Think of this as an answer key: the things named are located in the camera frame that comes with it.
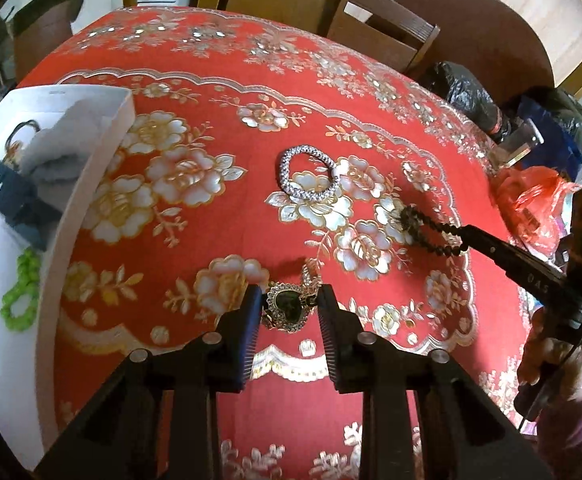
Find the right hand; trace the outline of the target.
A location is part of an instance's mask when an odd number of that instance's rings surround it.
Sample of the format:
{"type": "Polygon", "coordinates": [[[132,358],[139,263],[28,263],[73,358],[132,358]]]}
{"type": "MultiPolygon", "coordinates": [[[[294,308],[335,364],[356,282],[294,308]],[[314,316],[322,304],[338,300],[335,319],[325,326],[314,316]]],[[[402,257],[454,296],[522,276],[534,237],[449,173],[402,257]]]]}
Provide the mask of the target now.
{"type": "Polygon", "coordinates": [[[523,347],[517,370],[519,385],[535,385],[541,378],[544,364],[562,364],[559,397],[566,402],[582,401],[582,344],[571,344],[544,334],[545,308],[536,310],[531,318],[531,328],[523,347]]]}

